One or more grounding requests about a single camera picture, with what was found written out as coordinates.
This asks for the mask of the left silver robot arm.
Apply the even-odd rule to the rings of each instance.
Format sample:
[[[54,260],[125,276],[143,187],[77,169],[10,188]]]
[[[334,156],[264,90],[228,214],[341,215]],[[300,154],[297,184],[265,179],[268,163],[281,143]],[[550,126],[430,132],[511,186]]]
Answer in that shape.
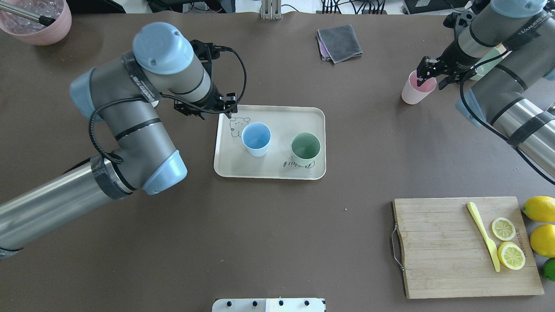
[[[130,51],[89,69],[70,86],[87,118],[95,154],[36,189],[1,205],[1,258],[135,190],[158,194],[188,169],[154,105],[169,99],[184,115],[237,112],[242,94],[222,94],[212,60],[233,49],[189,41],[170,23],[153,22],[134,36]]]

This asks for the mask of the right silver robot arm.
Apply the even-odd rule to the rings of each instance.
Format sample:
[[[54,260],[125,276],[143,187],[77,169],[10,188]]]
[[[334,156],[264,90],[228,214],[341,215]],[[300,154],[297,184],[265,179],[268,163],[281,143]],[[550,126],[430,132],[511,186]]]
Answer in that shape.
[[[555,24],[552,0],[476,0],[444,25],[454,40],[438,58],[423,57],[418,85],[444,75],[439,87],[460,84],[476,73],[480,60],[497,46],[507,54],[467,91],[458,110],[476,125],[505,140],[545,179],[554,178],[554,108],[543,110],[524,93],[541,78],[554,79]]]

